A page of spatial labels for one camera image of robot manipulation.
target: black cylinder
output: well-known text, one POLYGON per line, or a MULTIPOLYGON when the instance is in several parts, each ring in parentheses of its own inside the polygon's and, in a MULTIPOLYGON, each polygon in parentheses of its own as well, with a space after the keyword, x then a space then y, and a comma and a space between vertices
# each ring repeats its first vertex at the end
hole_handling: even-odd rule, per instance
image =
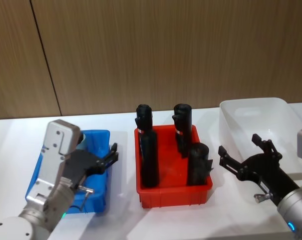
POLYGON ((146 188, 153 188, 159 184, 159 165, 157 151, 157 135, 151 130, 140 134, 142 154, 141 178, 146 188))
POLYGON ((192 107, 188 104, 177 104, 172 118, 178 151, 183 158, 186 158, 192 142, 192 107))
POLYGON ((135 119, 140 139, 142 155, 141 179, 146 188, 153 188, 159 184, 159 164, 157 151, 157 134, 152 130, 152 109, 149 105, 140 104, 136 109, 135 119))
POLYGON ((152 129, 152 109, 149 105, 140 104, 137 107, 135 122, 140 133, 152 129))
POLYGON ((212 169, 213 160, 208 160, 209 148, 203 143, 190 146, 187 169, 187 185, 204 185, 212 169))

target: wood grain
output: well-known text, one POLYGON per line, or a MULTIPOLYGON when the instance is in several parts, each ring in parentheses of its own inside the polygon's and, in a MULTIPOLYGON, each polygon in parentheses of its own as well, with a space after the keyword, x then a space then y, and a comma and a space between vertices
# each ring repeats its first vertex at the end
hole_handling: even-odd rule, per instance
POLYGON ((0 0, 0 118, 60 115, 29 0, 0 0))
POLYGON ((302 0, 32 0, 63 115, 302 102, 302 0))

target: blue led light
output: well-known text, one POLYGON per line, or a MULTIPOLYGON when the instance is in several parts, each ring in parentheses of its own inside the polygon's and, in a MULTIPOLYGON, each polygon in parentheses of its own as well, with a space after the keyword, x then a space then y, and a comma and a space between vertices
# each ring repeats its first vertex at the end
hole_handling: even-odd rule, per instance
POLYGON ((289 221, 288 225, 289 225, 290 229, 291 229, 293 232, 295 232, 295 227, 294 227, 294 225, 293 225, 290 221, 289 221))

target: table surface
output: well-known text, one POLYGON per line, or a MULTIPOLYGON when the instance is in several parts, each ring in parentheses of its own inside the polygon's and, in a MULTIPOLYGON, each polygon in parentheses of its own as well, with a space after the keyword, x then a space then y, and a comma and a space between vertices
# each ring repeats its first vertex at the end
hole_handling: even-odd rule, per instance
MULTIPOLYGON (((302 120, 302 103, 290 104, 302 120)), ((119 161, 111 169, 108 209, 103 214, 69 214, 50 240, 291 239, 271 201, 219 166, 219 108, 194 109, 193 124, 210 148, 213 188, 206 204, 143 209, 136 192, 134 129, 136 113, 0 120, 0 220, 17 216, 40 153, 47 123, 63 119, 82 130, 108 129, 118 143, 119 161)), ((154 111, 153 125, 174 124, 173 111, 154 111)))

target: robotic arm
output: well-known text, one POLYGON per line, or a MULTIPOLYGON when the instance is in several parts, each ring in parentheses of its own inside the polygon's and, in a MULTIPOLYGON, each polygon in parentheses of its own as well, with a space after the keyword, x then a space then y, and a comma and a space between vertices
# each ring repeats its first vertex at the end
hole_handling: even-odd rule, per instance
MULTIPOLYGON (((249 157, 242 163, 231 158, 220 146, 220 165, 236 175, 240 181, 255 182, 265 194, 256 194, 257 203, 270 199, 276 206, 296 239, 302 239, 302 188, 280 168, 282 155, 271 140, 265 141, 254 134, 252 142, 264 153, 249 157)), ((302 158, 302 130, 298 133, 298 156, 302 158)))
POLYGON ((0 222, 0 240, 48 239, 72 205, 75 194, 86 192, 86 200, 94 192, 82 184, 88 176, 103 174, 118 160, 117 144, 107 156, 98 158, 75 149, 80 136, 80 128, 65 121, 48 124, 38 178, 26 197, 27 204, 21 214, 0 222))

